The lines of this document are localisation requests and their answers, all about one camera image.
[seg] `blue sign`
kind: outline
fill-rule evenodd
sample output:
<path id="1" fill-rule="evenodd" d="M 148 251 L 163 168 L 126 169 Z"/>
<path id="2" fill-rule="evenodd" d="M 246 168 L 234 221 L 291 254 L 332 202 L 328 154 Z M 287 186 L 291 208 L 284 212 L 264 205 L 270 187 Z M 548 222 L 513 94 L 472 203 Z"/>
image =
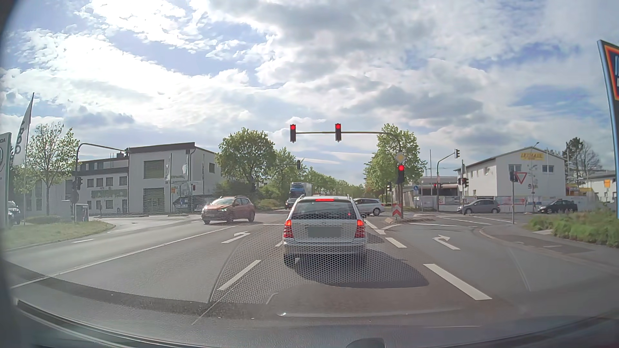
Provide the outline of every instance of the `blue sign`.
<path id="1" fill-rule="evenodd" d="M 619 174 L 619 46 L 606 41 L 597 42 L 602 58 L 606 91 L 608 92 L 608 107 L 615 146 L 615 173 Z"/>

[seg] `tail light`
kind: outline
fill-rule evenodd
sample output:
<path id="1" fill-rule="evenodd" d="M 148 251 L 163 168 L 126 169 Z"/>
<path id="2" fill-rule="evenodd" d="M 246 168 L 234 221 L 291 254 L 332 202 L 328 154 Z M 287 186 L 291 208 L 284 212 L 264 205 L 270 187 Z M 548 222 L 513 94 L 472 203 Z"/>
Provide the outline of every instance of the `tail light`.
<path id="1" fill-rule="evenodd" d="M 294 238 L 292 235 L 292 220 L 287 220 L 284 224 L 284 238 Z"/>
<path id="2" fill-rule="evenodd" d="M 355 238 L 365 238 L 365 223 L 363 220 L 357 220 L 357 231 L 355 231 Z"/>

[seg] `lane marking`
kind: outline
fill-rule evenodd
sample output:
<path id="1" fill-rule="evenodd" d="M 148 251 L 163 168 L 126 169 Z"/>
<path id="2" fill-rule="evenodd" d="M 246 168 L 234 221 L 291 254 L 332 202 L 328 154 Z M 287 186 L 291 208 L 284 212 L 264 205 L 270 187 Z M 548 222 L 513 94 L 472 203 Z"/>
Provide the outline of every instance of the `lane marking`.
<path id="1" fill-rule="evenodd" d="M 409 225 L 421 225 L 421 226 L 444 226 L 444 227 L 464 227 L 460 225 L 441 225 L 441 224 L 421 224 L 419 222 L 409 222 Z"/>
<path id="2" fill-rule="evenodd" d="M 447 241 L 451 239 L 449 237 L 445 237 L 443 235 L 438 235 L 438 237 L 434 237 L 432 239 L 436 240 L 437 242 L 441 243 L 444 246 L 447 246 L 449 249 L 460 250 L 460 248 L 458 248 L 457 246 L 453 246 L 453 245 L 447 243 Z"/>
<path id="3" fill-rule="evenodd" d="M 478 218 L 478 219 L 486 219 L 486 220 L 500 221 L 500 222 L 509 222 L 509 223 L 511 224 L 511 221 L 507 221 L 507 220 L 491 219 L 491 218 L 489 218 L 489 217 L 481 217 L 481 216 L 474 216 L 474 215 L 471 215 L 471 217 L 476 217 L 476 218 Z"/>
<path id="4" fill-rule="evenodd" d="M 149 251 L 149 250 L 153 250 L 153 249 L 156 249 L 156 248 L 160 248 L 162 246 L 178 243 L 179 241 L 189 240 L 189 239 L 192 239 L 192 238 L 196 238 L 196 237 L 201 237 L 203 235 L 207 235 L 209 233 L 218 232 L 218 231 L 222 231 L 222 230 L 227 230 L 228 228 L 232 228 L 232 227 L 235 227 L 235 226 L 228 226 L 228 227 L 220 228 L 218 230 L 208 231 L 208 232 L 200 233 L 198 235 L 193 235 L 193 236 L 190 236 L 190 237 L 185 237 L 185 238 L 181 238 L 181 239 L 178 239 L 178 240 L 169 241 L 169 242 L 164 243 L 164 244 L 159 244 L 159 245 L 151 246 L 150 248 L 145 248 L 145 249 L 141 249 L 141 250 L 137 250 L 137 251 L 132 251 L 132 252 L 126 253 L 126 254 L 121 254 L 121 255 L 118 255 L 118 256 L 114 256 L 112 258 L 103 259 L 103 260 L 100 260 L 100 261 L 83 264 L 81 266 L 69 268 L 69 269 L 66 269 L 64 271 L 52 273 L 52 274 L 50 274 L 48 276 L 39 277 L 39 278 L 32 279 L 32 280 L 27 281 L 27 282 L 23 282 L 23 283 L 19 283 L 17 285 L 13 285 L 11 287 L 11 289 L 14 289 L 14 288 L 17 288 L 17 287 L 21 287 L 21 286 L 24 286 L 24 285 L 28 285 L 28 284 L 32 284 L 32 283 L 36 283 L 36 282 L 40 282 L 40 281 L 48 279 L 48 278 L 53 278 L 53 277 L 61 276 L 63 274 L 67 274 L 67 273 L 70 273 L 70 272 L 79 271 L 80 269 L 96 266 L 98 264 L 109 262 L 109 261 L 113 261 L 113 260 L 120 259 L 120 258 L 123 258 L 123 257 L 126 257 L 126 256 L 131 256 L 131 255 L 135 255 L 135 254 L 138 254 L 138 253 L 143 253 L 145 251 Z"/>
<path id="5" fill-rule="evenodd" d="M 395 240 L 395 239 L 393 239 L 391 237 L 386 237 L 385 239 L 390 241 L 391 244 L 397 246 L 398 248 L 406 248 L 406 246 L 404 244 L 400 243 L 399 241 L 397 241 L 397 240 Z"/>
<path id="6" fill-rule="evenodd" d="M 468 223 L 470 223 L 470 224 L 492 225 L 492 224 L 489 224 L 489 223 L 487 223 L 487 222 L 479 222 L 479 221 L 478 221 L 478 222 L 474 222 L 474 221 L 471 221 L 471 220 L 452 219 L 452 218 L 450 218 L 450 217 L 442 217 L 442 216 L 437 216 L 437 217 L 439 217 L 439 218 L 441 218 L 441 219 L 447 219 L 447 220 L 453 220 L 453 221 L 463 221 L 463 222 L 468 222 Z"/>
<path id="7" fill-rule="evenodd" d="M 250 263 L 247 267 L 243 268 L 242 271 L 237 273 L 234 277 L 230 278 L 229 281 L 227 281 L 226 283 L 223 283 L 223 285 L 218 290 L 225 290 L 225 289 L 229 288 L 237 280 L 239 280 L 241 277 L 243 277 L 245 275 L 245 273 L 249 272 L 250 269 L 252 269 L 255 265 L 260 263 L 260 261 L 262 261 L 262 260 L 255 260 L 254 262 Z"/>
<path id="8" fill-rule="evenodd" d="M 222 242 L 222 244 L 227 244 L 227 243 L 230 243 L 231 241 L 235 241 L 235 240 L 237 240 L 237 239 L 241 239 L 241 238 L 243 238 L 243 237 L 245 237 L 245 236 L 248 236 L 248 235 L 250 235 L 250 234 L 251 234 L 251 233 L 250 233 L 249 231 L 245 231 L 245 232 L 236 232 L 234 235 L 235 235 L 235 236 L 237 236 L 237 237 L 234 237 L 234 238 L 232 238 L 232 239 L 225 240 L 225 241 L 223 241 L 223 242 Z"/>
<path id="9" fill-rule="evenodd" d="M 457 287 L 460 291 L 464 292 L 465 294 L 470 296 L 475 301 L 491 300 L 492 299 L 490 296 L 488 296 L 485 293 L 475 289 L 471 285 L 465 283 L 462 279 L 460 279 L 460 278 L 454 276 L 453 274 L 445 271 L 443 268 L 440 268 L 436 264 L 425 263 L 423 265 L 426 266 L 428 269 L 430 269 L 432 272 L 436 273 L 439 277 L 441 277 L 441 278 L 445 279 L 446 281 L 450 282 L 451 285 Z"/>
<path id="10" fill-rule="evenodd" d="M 539 235 L 551 235 L 553 232 L 553 230 L 533 231 L 533 233 L 537 233 Z"/>

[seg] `silver car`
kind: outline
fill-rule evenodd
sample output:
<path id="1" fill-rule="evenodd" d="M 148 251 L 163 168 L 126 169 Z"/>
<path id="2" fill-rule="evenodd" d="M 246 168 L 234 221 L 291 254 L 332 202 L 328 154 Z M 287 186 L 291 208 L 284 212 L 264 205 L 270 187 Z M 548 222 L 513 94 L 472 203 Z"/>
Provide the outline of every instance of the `silver car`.
<path id="1" fill-rule="evenodd" d="M 282 245 L 284 263 L 294 267 L 296 258 L 308 254 L 352 254 L 367 259 L 365 223 L 350 197 L 299 198 L 290 210 Z"/>

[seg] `white building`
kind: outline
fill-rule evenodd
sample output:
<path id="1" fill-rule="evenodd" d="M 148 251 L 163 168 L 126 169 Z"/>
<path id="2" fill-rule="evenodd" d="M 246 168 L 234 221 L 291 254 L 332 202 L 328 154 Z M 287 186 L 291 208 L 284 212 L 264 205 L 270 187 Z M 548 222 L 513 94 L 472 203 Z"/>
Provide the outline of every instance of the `white building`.
<path id="1" fill-rule="evenodd" d="M 514 185 L 515 196 L 565 196 L 565 160 L 536 147 L 490 157 L 467 165 L 465 169 L 464 177 L 469 181 L 469 187 L 464 189 L 465 196 L 511 196 L 511 170 L 527 173 L 522 184 Z"/>

